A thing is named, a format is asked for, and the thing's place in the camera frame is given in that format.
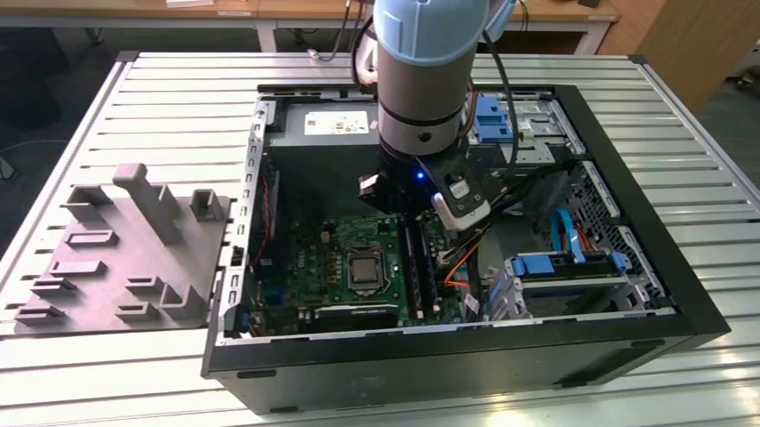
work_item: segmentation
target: wooden desk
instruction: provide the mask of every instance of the wooden desk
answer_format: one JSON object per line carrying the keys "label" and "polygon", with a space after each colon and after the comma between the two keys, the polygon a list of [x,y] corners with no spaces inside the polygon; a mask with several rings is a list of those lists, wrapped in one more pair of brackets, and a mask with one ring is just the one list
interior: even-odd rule
{"label": "wooden desk", "polygon": [[[176,8],[165,7],[165,0],[0,0],[0,15],[244,19],[256,17],[257,5],[257,0],[216,0],[212,6]],[[241,13],[226,15],[225,12]]]}
{"label": "wooden desk", "polygon": [[[562,0],[526,0],[528,31],[583,33],[575,54],[594,54],[619,13]],[[263,52],[275,52],[277,28],[337,28],[345,0],[216,0],[213,6],[166,8],[164,0],[0,0],[0,26],[58,28],[255,28]],[[351,6],[356,17],[357,4]],[[522,10],[507,30],[519,30]]]}
{"label": "wooden desk", "polygon": [[[576,1],[524,0],[530,21],[535,22],[615,22],[619,12],[603,1],[596,8],[580,6]],[[351,5],[349,17],[356,17],[357,4]],[[341,20],[345,0],[259,0],[259,18]],[[519,22],[522,9],[518,4],[511,20]]]}
{"label": "wooden desk", "polygon": [[[528,31],[568,31],[583,33],[575,54],[592,55],[604,38],[610,23],[619,19],[615,7],[603,0],[596,8],[575,1],[526,0],[530,15]],[[348,16],[356,17],[357,5]],[[259,0],[256,28],[336,28],[345,13],[344,0]],[[519,30],[520,6],[515,8],[507,30]]]}

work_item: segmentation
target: ventilation grille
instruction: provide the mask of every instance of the ventilation grille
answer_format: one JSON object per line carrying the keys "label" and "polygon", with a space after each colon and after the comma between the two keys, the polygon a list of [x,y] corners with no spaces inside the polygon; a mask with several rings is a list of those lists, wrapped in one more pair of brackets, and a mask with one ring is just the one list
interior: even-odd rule
{"label": "ventilation grille", "polygon": [[551,184],[558,184],[559,191],[556,191],[550,203],[544,205],[547,209],[540,209],[543,215],[539,215],[536,229],[540,232],[542,244],[551,250],[551,212],[558,207],[563,207],[570,212],[572,219],[580,223],[583,233],[595,245],[626,255],[634,273],[646,280],[645,290],[649,297],[659,297],[663,295],[663,289],[643,254],[637,248],[637,242],[633,241],[629,244],[625,238],[627,235],[627,238],[633,239],[633,234],[626,227],[608,225],[608,219],[612,215],[588,174],[591,168],[592,165],[575,168],[570,175],[564,174],[558,182]]}

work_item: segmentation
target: white table leg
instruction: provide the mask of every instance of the white table leg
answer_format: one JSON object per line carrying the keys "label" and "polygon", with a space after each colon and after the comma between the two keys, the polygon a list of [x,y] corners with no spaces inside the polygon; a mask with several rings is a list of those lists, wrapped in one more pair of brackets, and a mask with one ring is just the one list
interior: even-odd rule
{"label": "white table leg", "polygon": [[574,49],[575,55],[595,55],[598,45],[604,40],[608,22],[591,22],[580,37],[578,47]]}
{"label": "white table leg", "polygon": [[276,52],[276,42],[273,41],[273,29],[276,28],[276,24],[273,20],[256,20],[255,28],[259,33],[261,52]]}

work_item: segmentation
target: blue latch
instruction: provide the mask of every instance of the blue latch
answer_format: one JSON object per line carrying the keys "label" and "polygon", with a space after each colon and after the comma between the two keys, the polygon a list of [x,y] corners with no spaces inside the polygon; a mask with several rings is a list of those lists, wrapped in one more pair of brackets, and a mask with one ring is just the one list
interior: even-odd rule
{"label": "blue latch", "polygon": [[476,139],[480,143],[500,144],[511,141],[508,113],[500,109],[495,96],[478,96],[475,104]]}
{"label": "blue latch", "polygon": [[626,258],[618,252],[612,252],[612,263],[615,264],[618,273],[622,273],[627,269]]}
{"label": "blue latch", "polygon": [[548,255],[522,255],[519,258],[528,274],[551,274],[554,272]]}

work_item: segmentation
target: black cable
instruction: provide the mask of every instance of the black cable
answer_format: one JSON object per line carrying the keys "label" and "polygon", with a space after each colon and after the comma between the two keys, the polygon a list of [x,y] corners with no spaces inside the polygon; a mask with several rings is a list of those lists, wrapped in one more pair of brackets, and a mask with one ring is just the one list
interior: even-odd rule
{"label": "black cable", "polygon": [[[470,284],[470,294],[475,298],[478,307],[482,306],[482,288],[479,282],[479,270],[476,267],[476,249],[470,254],[470,257],[466,259],[466,281]],[[467,312],[466,321],[467,322],[476,322],[479,320],[479,310],[478,313],[471,314],[472,311]]]}
{"label": "black cable", "polygon": [[357,31],[356,38],[353,39],[353,44],[351,45],[351,79],[353,80],[353,85],[360,85],[357,80],[357,72],[356,72],[356,55],[357,55],[357,48],[360,47],[360,39],[364,37],[367,33],[368,27],[371,27],[371,23],[373,22],[373,16],[369,16],[364,25],[360,26],[360,30]]}
{"label": "black cable", "polygon": [[524,5],[523,0],[519,0],[519,5],[522,6],[522,22],[524,23],[524,31],[527,31],[530,24],[530,13],[527,12],[527,6]]}
{"label": "black cable", "polygon": [[347,14],[348,14],[349,10],[351,10],[351,0],[347,0],[345,1],[345,13],[343,14],[343,23],[340,24],[340,29],[335,33],[335,37],[332,38],[332,40],[333,40],[332,52],[329,53],[329,56],[325,58],[323,58],[321,56],[316,56],[316,58],[323,62],[329,62],[332,59],[335,59],[336,49],[340,45],[340,36],[343,35],[343,30],[345,29]]}
{"label": "black cable", "polygon": [[494,197],[490,201],[490,213],[479,221],[478,225],[474,227],[474,232],[467,234],[464,237],[456,239],[451,244],[452,249],[446,251],[447,254],[443,255],[443,259],[450,258],[452,255],[458,254],[462,249],[467,249],[479,240],[479,237],[486,234],[487,229],[494,224],[496,216],[514,206],[519,201],[527,196],[532,184],[547,175],[568,171],[578,164],[578,159],[564,160],[554,165],[546,165],[536,167],[524,175],[519,181],[508,188],[508,191]]}
{"label": "black cable", "polygon": [[356,28],[357,28],[357,23],[360,22],[360,15],[364,12],[364,0],[357,0],[357,15],[356,15],[356,20],[353,21],[353,28],[351,29],[351,38],[349,41],[347,42],[347,48],[349,49],[353,45],[353,43],[356,42]]}
{"label": "black cable", "polygon": [[511,98],[511,90],[508,88],[508,78],[507,71],[503,69],[503,63],[500,62],[500,57],[498,56],[498,50],[494,46],[494,42],[487,35],[487,31],[483,31],[483,40],[486,40],[487,49],[494,57],[494,62],[496,63],[498,75],[500,76],[500,83],[503,84],[503,92],[507,97],[507,107],[508,107],[508,122],[511,125],[511,154],[508,156],[506,179],[510,180],[514,176],[514,169],[518,163],[518,149],[519,149],[519,128],[518,128],[518,114],[514,109],[514,100]]}

